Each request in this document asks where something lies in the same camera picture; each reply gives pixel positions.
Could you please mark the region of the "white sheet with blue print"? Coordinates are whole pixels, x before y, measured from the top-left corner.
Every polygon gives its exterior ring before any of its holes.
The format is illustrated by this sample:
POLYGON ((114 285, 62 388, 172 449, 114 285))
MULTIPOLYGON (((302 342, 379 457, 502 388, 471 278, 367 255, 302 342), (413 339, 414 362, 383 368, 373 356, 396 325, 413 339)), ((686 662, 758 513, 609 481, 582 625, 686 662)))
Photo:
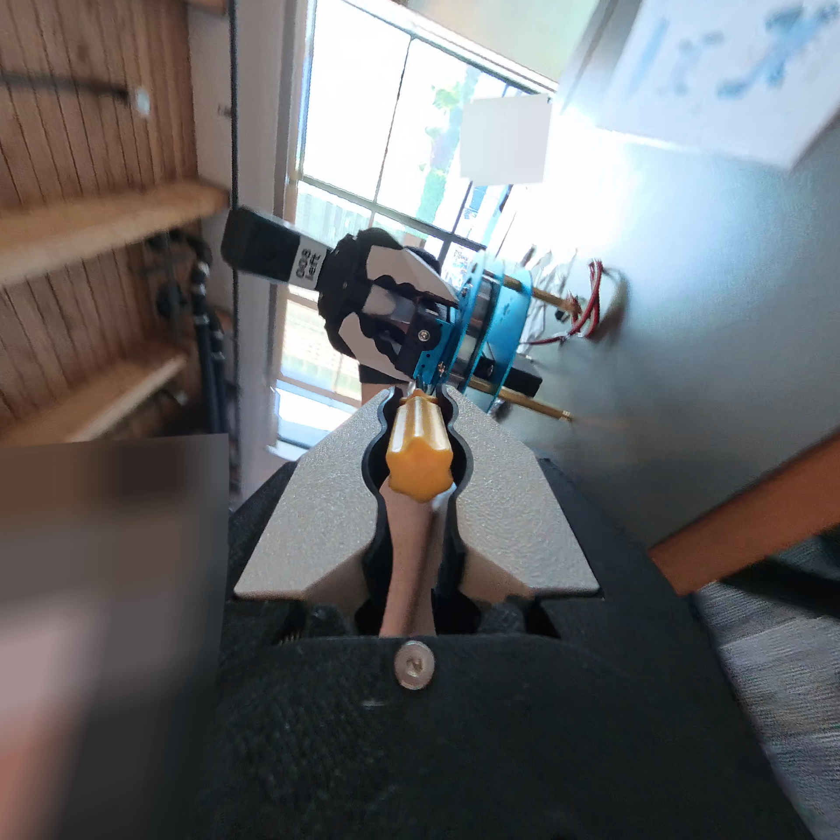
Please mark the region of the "white sheet with blue print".
POLYGON ((595 123, 788 171, 838 109, 838 1, 650 1, 595 123))

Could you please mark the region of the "black tripod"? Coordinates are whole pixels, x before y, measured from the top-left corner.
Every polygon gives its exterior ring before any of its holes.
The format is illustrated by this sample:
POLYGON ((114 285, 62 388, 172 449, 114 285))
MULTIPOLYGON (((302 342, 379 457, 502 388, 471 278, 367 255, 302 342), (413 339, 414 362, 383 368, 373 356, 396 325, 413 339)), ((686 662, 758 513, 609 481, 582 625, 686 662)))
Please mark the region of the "black tripod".
POLYGON ((201 237, 182 228, 172 228, 147 238, 146 247, 159 261, 147 270, 149 275, 163 274, 154 305, 159 316, 179 333, 182 320, 189 315, 196 344, 201 380, 203 427, 209 434, 229 433, 228 383, 226 379, 225 331, 216 311, 207 301, 207 279, 213 267, 213 253, 201 237), (186 295, 175 279, 174 245, 185 246, 191 253, 186 295))

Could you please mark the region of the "yellow handled screwdriver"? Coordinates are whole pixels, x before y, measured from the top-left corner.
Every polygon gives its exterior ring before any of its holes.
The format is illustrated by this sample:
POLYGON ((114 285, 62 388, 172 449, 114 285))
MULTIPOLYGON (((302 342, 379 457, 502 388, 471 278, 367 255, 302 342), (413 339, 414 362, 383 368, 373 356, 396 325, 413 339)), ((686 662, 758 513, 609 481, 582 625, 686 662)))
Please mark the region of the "yellow handled screwdriver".
POLYGON ((453 449, 435 397, 415 389, 397 408, 385 462, 397 494, 426 503, 453 484, 453 449))

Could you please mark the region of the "wooden wall shelf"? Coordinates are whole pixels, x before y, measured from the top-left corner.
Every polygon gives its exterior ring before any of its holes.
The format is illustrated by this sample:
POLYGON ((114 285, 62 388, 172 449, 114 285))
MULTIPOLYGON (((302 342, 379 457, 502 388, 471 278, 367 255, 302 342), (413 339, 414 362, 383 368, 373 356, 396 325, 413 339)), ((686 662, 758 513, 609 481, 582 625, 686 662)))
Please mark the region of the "wooden wall shelf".
POLYGON ((57 403, 10 427, 2 433, 1 446, 63 445, 99 438, 165 387, 187 361, 180 347, 162 342, 144 345, 57 403))
POLYGON ((1 285, 73 265, 228 207, 228 191, 198 180, 21 209, 1 219, 1 285))

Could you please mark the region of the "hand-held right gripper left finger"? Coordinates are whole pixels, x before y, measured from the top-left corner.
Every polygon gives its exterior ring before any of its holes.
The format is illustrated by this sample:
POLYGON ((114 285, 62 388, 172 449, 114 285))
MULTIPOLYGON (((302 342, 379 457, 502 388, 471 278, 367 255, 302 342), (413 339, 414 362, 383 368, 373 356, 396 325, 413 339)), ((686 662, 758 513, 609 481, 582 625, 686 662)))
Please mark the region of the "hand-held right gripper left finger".
POLYGON ((240 600, 384 603, 391 535, 380 488, 404 390, 378 392, 299 458, 234 585, 240 600))

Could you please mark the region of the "grey desk with wooden edge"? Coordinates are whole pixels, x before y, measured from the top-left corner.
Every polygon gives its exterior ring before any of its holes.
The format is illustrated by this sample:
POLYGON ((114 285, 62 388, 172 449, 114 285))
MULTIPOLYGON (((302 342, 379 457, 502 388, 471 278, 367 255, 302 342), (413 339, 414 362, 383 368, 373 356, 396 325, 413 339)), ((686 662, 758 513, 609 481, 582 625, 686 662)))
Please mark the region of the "grey desk with wooden edge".
POLYGON ((552 126, 538 220, 623 280, 504 427, 680 594, 838 524, 838 122, 792 171, 552 126))

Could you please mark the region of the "window with dark frame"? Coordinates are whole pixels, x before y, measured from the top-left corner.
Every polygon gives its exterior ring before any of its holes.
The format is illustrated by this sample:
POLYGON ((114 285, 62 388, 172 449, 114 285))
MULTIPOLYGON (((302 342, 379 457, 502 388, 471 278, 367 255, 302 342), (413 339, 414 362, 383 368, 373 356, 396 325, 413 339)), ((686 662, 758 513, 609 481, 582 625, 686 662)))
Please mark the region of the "window with dark frame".
MULTIPOLYGON (((530 156, 515 152, 508 165, 505 144, 539 140, 543 171, 550 95, 355 3, 315 2, 307 27, 297 203, 293 222, 284 222, 329 247, 383 229, 431 258, 455 293, 478 255, 500 259, 490 241, 511 207, 517 166, 530 156)), ((321 381, 319 357, 293 325, 282 337, 283 385, 361 404, 355 358, 343 354, 354 375, 326 368, 332 379, 321 381)))

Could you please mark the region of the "blue toy robot arm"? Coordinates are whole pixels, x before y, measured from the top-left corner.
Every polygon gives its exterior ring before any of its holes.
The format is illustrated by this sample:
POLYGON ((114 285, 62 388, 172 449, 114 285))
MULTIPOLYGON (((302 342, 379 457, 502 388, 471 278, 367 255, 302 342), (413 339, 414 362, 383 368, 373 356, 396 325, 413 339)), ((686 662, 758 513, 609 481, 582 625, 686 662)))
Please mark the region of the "blue toy robot arm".
POLYGON ((489 413, 494 405, 524 407, 552 419, 570 421, 569 412, 536 399, 542 383, 525 350, 549 343, 589 338, 601 315, 603 266, 589 265, 590 296, 559 297, 536 287, 532 273, 485 254, 477 256, 455 291, 458 308, 440 307, 435 313, 418 308, 397 365, 412 373, 412 381, 426 392, 450 385, 489 413), (567 332, 543 339, 525 337, 531 304, 536 301, 569 317, 567 332))

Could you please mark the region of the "dark rod with white end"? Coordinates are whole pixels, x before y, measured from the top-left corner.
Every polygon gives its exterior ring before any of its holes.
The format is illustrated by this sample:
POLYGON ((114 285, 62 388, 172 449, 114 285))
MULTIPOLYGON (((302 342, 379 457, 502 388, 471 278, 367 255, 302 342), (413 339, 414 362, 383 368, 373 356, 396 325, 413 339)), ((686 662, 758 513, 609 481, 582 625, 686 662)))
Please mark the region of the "dark rod with white end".
POLYGON ((71 92, 95 97, 111 98, 130 107, 140 116, 151 115, 151 95, 142 87, 132 87, 124 82, 112 82, 97 79, 77 79, 56 76, 49 73, 30 71, 2 70, 1 81, 10 88, 45 90, 53 92, 71 92))

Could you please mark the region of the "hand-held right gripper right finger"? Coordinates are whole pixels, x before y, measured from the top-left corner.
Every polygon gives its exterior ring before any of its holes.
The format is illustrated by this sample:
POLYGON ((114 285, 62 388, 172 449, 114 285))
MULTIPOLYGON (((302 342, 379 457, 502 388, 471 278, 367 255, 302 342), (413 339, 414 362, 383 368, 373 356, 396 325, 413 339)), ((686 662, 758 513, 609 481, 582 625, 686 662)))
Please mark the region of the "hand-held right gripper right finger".
POLYGON ((448 580, 473 602, 592 596, 600 586, 529 447, 455 388, 448 431, 465 454, 449 498, 448 580))

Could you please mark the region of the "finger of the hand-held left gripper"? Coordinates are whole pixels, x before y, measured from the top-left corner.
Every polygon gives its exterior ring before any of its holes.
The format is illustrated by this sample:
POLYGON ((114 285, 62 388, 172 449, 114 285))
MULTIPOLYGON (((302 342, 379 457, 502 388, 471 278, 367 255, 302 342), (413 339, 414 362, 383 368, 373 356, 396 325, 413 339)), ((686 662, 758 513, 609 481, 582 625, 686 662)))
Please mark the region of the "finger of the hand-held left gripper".
POLYGON ((407 248, 373 246, 365 263, 372 285, 363 312, 381 319, 410 319, 409 305, 458 308, 451 286, 407 248))
POLYGON ((379 319, 352 312, 340 324, 340 340, 359 365, 363 385, 407 385, 412 373, 398 365, 403 335, 379 319))

